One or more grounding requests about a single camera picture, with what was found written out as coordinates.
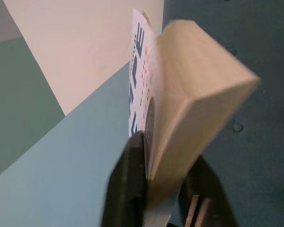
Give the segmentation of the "teal upholstered headboard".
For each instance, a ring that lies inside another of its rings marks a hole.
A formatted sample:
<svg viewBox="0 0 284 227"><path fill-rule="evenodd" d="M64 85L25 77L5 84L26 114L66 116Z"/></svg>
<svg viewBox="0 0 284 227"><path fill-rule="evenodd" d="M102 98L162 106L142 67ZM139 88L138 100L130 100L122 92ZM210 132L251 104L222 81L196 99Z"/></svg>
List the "teal upholstered headboard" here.
<svg viewBox="0 0 284 227"><path fill-rule="evenodd" d="M284 0L165 0L261 78L207 147L241 227L284 227Z"/></svg>

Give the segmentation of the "white blue printed magazine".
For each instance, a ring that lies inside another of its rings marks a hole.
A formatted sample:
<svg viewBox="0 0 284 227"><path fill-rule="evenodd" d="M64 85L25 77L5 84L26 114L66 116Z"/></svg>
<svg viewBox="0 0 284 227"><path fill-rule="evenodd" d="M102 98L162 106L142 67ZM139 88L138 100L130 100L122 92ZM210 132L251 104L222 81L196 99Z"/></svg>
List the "white blue printed magazine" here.
<svg viewBox="0 0 284 227"><path fill-rule="evenodd" d="M145 135L143 227L166 227L171 197L260 78L192 20L157 35L133 9L130 41L128 135Z"/></svg>

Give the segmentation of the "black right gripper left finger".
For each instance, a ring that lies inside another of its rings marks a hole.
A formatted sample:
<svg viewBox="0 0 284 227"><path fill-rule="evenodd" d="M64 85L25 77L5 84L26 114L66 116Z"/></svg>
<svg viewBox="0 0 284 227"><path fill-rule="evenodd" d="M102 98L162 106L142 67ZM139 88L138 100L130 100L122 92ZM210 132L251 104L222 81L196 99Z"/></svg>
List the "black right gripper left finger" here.
<svg viewBox="0 0 284 227"><path fill-rule="evenodd" d="M144 134L138 131L111 172L100 227L143 227L146 194Z"/></svg>

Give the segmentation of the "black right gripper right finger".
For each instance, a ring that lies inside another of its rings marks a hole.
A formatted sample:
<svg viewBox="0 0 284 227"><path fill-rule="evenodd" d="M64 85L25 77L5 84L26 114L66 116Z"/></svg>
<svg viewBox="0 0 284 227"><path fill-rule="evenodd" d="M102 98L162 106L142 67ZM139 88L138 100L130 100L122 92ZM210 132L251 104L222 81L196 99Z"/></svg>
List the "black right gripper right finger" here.
<svg viewBox="0 0 284 227"><path fill-rule="evenodd" d="M202 156L182 183L179 205L184 227L240 227L218 176Z"/></svg>

